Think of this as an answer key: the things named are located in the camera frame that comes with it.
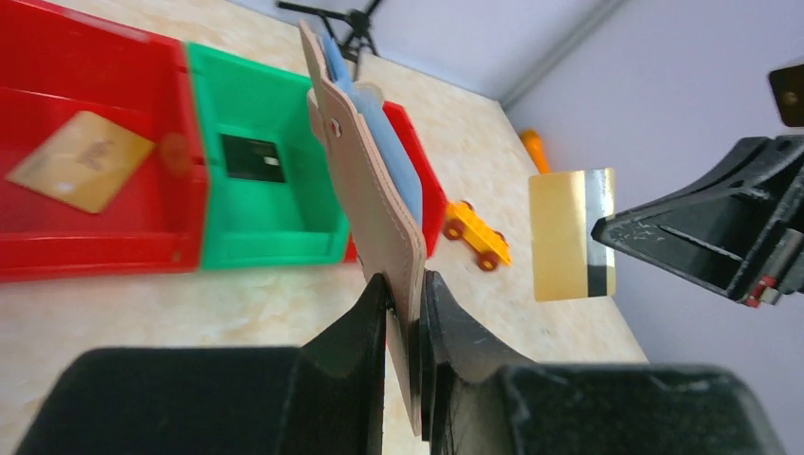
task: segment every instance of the black tripod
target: black tripod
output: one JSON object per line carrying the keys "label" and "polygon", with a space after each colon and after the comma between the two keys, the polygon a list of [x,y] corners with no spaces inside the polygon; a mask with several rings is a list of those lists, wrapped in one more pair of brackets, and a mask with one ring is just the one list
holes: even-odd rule
{"label": "black tripod", "polygon": [[[372,39],[369,28],[372,26],[371,15],[375,12],[375,9],[379,6],[381,1],[382,0],[372,0],[372,3],[366,7],[365,11],[350,9],[346,14],[288,2],[277,2],[277,8],[312,14],[321,18],[327,32],[329,32],[330,36],[338,43],[340,55],[355,64],[355,79],[357,79],[357,71],[360,68],[360,50],[363,47],[368,47],[374,55],[379,55],[376,51],[375,41]],[[329,22],[330,19],[345,22],[352,28],[352,31],[342,41],[339,41],[338,37],[335,36],[335,32],[332,30],[332,25]]]}

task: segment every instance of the black card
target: black card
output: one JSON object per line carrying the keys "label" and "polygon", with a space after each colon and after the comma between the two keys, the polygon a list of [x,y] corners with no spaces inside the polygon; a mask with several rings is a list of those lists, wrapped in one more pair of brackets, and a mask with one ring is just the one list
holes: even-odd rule
{"label": "black card", "polygon": [[229,135],[221,141],[229,177],[284,183],[275,143]]}

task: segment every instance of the green bin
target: green bin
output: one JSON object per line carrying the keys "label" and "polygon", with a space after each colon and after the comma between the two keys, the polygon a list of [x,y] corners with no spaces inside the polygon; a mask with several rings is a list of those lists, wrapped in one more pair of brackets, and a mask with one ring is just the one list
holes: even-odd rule
{"label": "green bin", "polygon": [[201,267],[340,262],[349,225],[310,129],[310,80],[187,46],[210,172]]}

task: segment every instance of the orange toy car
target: orange toy car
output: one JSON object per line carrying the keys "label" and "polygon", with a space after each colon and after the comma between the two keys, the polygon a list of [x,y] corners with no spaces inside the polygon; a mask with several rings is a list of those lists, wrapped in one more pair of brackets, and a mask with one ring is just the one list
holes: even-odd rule
{"label": "orange toy car", "polygon": [[450,240],[464,239],[477,251],[477,264],[484,272],[496,270],[500,262],[511,265],[505,236],[487,226],[467,201],[449,203],[444,235]]}

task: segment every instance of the red plastic container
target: red plastic container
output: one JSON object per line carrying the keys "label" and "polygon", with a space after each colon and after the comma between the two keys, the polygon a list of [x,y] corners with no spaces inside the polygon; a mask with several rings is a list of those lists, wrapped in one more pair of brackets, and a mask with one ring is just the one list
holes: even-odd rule
{"label": "red plastic container", "polygon": [[[422,233],[425,235],[427,243],[428,257],[435,252],[435,244],[441,236],[441,227],[444,224],[444,214],[447,212],[447,195],[438,182],[438,177],[427,160],[427,155],[419,142],[419,136],[413,128],[411,119],[405,108],[394,102],[385,101],[382,105],[388,121],[391,122],[393,130],[399,136],[408,158],[411,159],[419,179],[422,181]],[[345,263],[353,263],[357,260],[357,248],[349,237],[349,245],[346,246],[346,256],[343,258]]]}
{"label": "red plastic container", "polygon": [[[38,0],[3,0],[0,55],[0,281],[197,268],[209,179],[184,46]],[[156,143],[100,214],[4,178],[81,110]]]}

